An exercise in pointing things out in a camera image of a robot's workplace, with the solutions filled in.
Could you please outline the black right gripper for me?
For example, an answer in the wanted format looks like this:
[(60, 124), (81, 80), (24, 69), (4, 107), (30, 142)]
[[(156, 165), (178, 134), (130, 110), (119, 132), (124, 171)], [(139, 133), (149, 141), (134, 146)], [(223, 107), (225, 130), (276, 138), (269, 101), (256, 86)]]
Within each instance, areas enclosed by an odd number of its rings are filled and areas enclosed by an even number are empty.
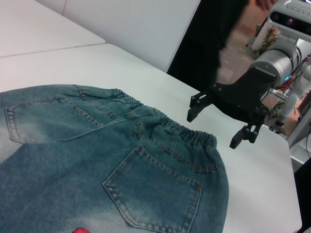
[[(227, 116), (242, 122), (255, 122), (265, 117), (268, 108), (261, 98), (275, 84), (276, 75), (251, 67), (232, 84), (215, 83), (209, 91), (200, 92), (190, 99), (187, 121), (193, 121), (206, 107), (214, 104)], [(231, 139), (229, 147), (236, 149), (243, 141), (255, 143), (264, 119), (243, 126)]]

